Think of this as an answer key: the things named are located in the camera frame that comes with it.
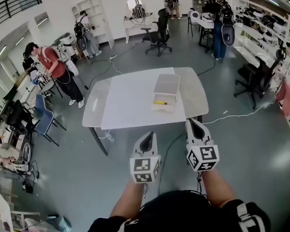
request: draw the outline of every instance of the mirror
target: mirror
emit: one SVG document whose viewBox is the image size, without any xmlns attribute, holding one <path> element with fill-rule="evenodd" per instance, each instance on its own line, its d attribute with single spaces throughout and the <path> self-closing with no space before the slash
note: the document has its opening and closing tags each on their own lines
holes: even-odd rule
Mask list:
<svg viewBox="0 0 290 232">
<path fill-rule="evenodd" d="M 132 11 L 137 4 L 142 4 L 141 0 L 127 0 L 128 8 Z"/>
</svg>

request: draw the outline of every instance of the white sneaker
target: white sneaker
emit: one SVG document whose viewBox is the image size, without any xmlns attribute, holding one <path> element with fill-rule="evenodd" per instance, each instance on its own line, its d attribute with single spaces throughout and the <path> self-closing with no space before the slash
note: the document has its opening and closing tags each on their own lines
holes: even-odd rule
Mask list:
<svg viewBox="0 0 290 232">
<path fill-rule="evenodd" d="M 214 53 L 212 53 L 212 57 L 213 57 L 215 60 L 219 60 L 219 58 L 215 58 Z"/>
<path fill-rule="evenodd" d="M 78 108 L 82 108 L 84 104 L 85 104 L 85 98 L 83 98 L 83 100 L 78 103 Z"/>
<path fill-rule="evenodd" d="M 72 106 L 75 102 L 76 102 L 76 100 L 70 100 L 69 106 Z"/>
<path fill-rule="evenodd" d="M 99 55 L 101 54 L 101 52 L 102 52 L 102 51 L 100 50 L 98 53 L 96 53 L 96 56 L 99 56 Z"/>
</svg>

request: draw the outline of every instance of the railing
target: railing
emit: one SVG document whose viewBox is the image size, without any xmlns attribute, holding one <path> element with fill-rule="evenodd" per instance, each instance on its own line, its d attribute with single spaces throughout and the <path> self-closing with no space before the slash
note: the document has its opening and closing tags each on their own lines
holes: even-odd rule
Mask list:
<svg viewBox="0 0 290 232">
<path fill-rule="evenodd" d="M 13 15 L 22 12 L 34 5 L 41 3 L 41 0 L 4 0 L 0 3 L 0 24 Z"/>
</svg>

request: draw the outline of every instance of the blue chair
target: blue chair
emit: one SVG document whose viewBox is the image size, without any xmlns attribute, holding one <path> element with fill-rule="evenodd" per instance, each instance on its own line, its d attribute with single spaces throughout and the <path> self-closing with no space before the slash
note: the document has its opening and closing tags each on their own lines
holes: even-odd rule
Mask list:
<svg viewBox="0 0 290 232">
<path fill-rule="evenodd" d="M 57 125 L 54 123 L 54 121 L 65 131 L 65 129 L 56 119 L 54 116 L 53 111 L 46 107 L 46 103 L 44 100 L 44 97 L 42 94 L 37 94 L 36 101 L 35 101 L 35 110 L 40 115 L 40 120 L 35 125 L 35 131 L 39 134 L 43 135 L 48 141 L 53 142 L 57 146 L 59 146 L 58 143 L 56 143 L 49 135 L 47 135 L 48 129 L 53 124 L 57 127 Z"/>
</svg>

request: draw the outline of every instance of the man in red shirt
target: man in red shirt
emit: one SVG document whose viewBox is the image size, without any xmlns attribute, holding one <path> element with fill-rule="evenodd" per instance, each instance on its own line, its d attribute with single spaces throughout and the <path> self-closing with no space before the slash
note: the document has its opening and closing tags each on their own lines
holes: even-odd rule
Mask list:
<svg viewBox="0 0 290 232">
<path fill-rule="evenodd" d="M 32 55 L 35 57 L 38 55 L 39 62 L 42 63 L 45 68 L 47 68 L 48 73 L 57 80 L 62 91 L 71 98 L 69 102 L 70 106 L 75 102 L 78 102 L 79 108 L 84 106 L 85 98 L 70 73 L 67 71 L 64 63 L 58 60 L 56 52 L 51 47 L 47 47 L 44 50 L 42 47 L 31 42 L 26 46 L 25 53 L 27 56 Z"/>
</svg>

